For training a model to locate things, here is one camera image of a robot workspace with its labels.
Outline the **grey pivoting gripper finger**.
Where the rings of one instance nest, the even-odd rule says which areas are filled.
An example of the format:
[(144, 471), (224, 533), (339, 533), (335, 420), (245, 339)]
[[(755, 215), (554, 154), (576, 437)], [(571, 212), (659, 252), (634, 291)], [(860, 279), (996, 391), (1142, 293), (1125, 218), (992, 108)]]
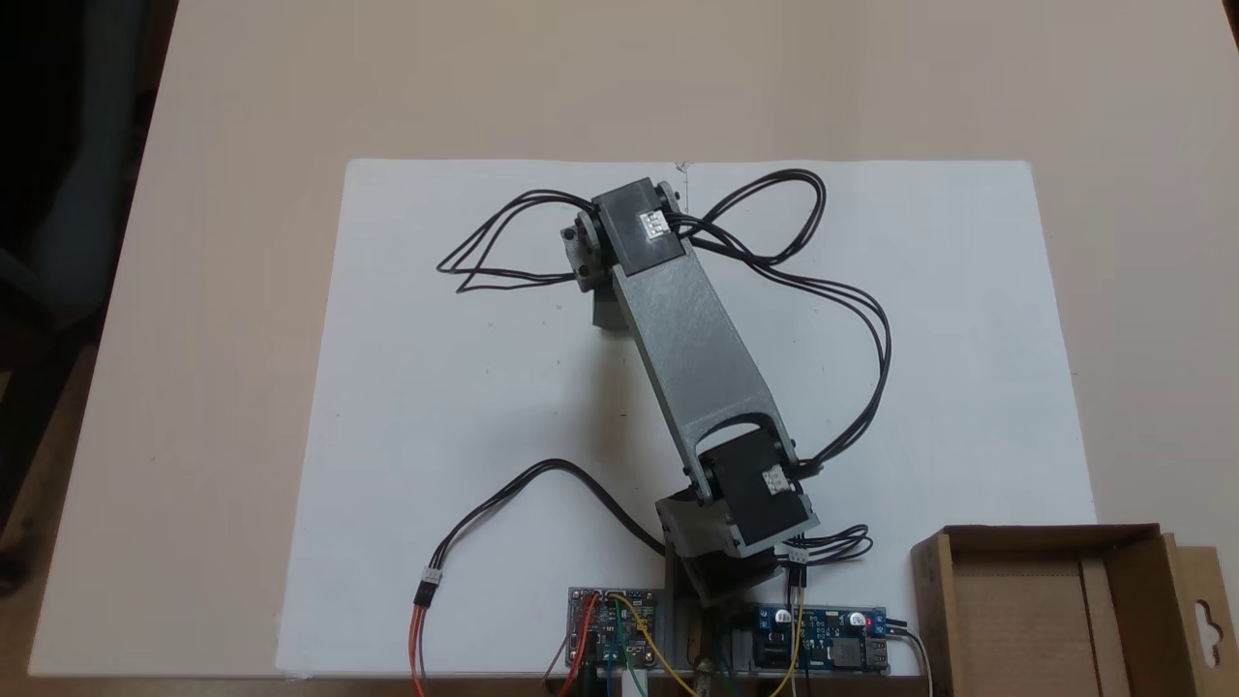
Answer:
[(592, 326), (607, 334), (629, 334), (631, 326), (624, 314), (624, 303), (620, 295), (617, 279), (600, 284), (592, 290)]

